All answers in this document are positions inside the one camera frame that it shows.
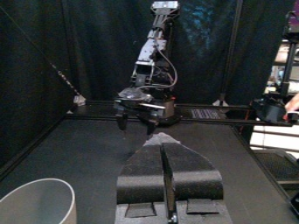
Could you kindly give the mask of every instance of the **black curved object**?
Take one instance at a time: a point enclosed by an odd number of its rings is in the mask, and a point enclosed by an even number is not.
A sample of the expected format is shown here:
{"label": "black curved object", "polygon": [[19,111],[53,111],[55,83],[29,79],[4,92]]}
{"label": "black curved object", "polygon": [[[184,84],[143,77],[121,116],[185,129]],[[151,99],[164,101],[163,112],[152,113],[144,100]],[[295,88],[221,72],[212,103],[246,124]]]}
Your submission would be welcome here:
{"label": "black curved object", "polygon": [[179,142],[145,145],[127,160],[116,203],[116,223],[232,223],[220,172]]}

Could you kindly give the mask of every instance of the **white container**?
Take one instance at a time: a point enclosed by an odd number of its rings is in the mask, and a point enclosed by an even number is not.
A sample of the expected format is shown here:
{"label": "white container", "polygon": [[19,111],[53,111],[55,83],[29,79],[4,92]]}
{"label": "white container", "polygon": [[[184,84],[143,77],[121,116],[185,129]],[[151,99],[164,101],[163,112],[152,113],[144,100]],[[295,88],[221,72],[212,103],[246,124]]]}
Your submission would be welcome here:
{"label": "white container", "polygon": [[0,200],[1,224],[76,224],[75,192],[56,178],[39,179]]}

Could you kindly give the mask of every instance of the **black backdrop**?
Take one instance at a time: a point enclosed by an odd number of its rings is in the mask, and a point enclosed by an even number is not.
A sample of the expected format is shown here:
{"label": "black backdrop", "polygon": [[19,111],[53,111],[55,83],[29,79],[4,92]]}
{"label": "black backdrop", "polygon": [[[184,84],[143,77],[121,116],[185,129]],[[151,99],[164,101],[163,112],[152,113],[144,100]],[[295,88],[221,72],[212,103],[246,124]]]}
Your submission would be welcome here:
{"label": "black backdrop", "polygon": [[[112,100],[128,86],[153,18],[152,0],[69,1],[80,66],[79,85],[93,100]],[[244,0],[228,98],[248,104],[260,97],[294,0]],[[179,71],[179,102],[212,103],[219,98],[236,0],[181,1],[172,63]]]}
{"label": "black backdrop", "polygon": [[[89,100],[112,100],[128,86],[153,22],[151,3],[152,0],[13,0],[0,5],[83,95]],[[236,1],[180,3],[172,45],[172,63],[179,72],[176,98],[177,102],[212,103],[220,92]],[[248,104],[263,93],[284,16],[294,3],[295,0],[244,0],[228,83],[230,104]],[[0,22],[3,165],[63,117],[73,95],[3,12]]]}

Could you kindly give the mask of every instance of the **person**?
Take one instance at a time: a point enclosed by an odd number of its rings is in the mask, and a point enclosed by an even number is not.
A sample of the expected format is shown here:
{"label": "person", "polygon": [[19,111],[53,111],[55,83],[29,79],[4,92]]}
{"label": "person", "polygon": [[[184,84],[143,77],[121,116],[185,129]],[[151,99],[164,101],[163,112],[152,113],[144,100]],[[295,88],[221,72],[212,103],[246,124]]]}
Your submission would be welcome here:
{"label": "person", "polygon": [[296,111],[299,109],[299,93],[292,100],[284,105],[286,112]]}

